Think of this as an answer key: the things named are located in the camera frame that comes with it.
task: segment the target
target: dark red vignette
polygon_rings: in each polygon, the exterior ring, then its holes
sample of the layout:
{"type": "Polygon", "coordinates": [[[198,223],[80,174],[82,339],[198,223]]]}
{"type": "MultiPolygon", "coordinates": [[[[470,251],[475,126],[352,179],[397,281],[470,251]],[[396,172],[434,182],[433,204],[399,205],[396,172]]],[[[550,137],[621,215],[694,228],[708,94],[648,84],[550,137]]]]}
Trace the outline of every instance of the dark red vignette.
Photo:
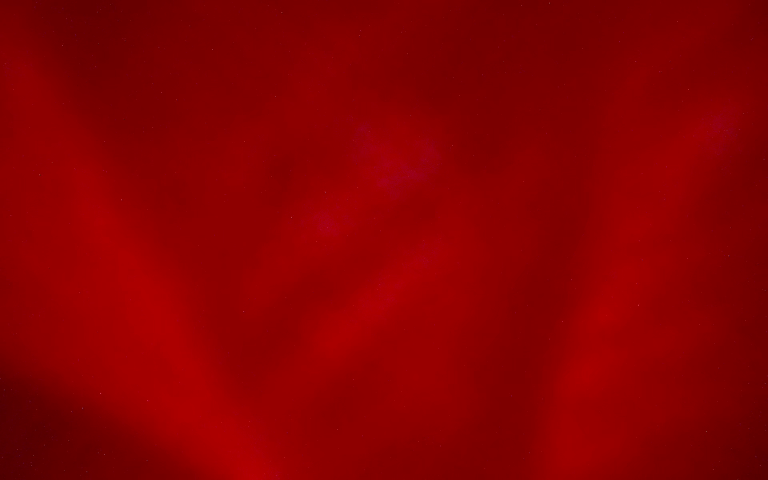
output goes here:
{"type": "Polygon", "coordinates": [[[766,478],[764,2],[0,6],[0,477],[766,478]]]}

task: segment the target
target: red sky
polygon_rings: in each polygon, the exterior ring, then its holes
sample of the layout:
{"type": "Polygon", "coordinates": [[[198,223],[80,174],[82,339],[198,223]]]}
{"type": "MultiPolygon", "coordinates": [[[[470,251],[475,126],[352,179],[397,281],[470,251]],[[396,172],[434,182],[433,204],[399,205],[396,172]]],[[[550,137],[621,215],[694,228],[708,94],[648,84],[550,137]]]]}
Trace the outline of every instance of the red sky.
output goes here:
{"type": "Polygon", "coordinates": [[[768,4],[0,5],[3,478],[768,478],[768,4]]]}

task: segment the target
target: red gradient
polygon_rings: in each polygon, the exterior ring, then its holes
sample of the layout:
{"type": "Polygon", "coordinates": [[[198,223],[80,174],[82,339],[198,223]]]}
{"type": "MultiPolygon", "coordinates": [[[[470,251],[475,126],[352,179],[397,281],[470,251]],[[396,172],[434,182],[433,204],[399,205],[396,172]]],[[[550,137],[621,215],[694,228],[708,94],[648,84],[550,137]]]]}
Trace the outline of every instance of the red gradient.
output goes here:
{"type": "Polygon", "coordinates": [[[0,5],[0,478],[766,478],[768,5],[0,5]]]}

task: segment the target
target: red background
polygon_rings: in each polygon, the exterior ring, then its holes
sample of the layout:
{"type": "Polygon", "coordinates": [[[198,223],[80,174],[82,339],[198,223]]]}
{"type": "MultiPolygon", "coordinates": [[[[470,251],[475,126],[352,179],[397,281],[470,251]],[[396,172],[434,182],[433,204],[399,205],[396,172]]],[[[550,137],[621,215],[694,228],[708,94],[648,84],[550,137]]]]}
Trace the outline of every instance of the red background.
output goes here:
{"type": "Polygon", "coordinates": [[[3,478],[768,478],[768,4],[3,2],[3,478]]]}

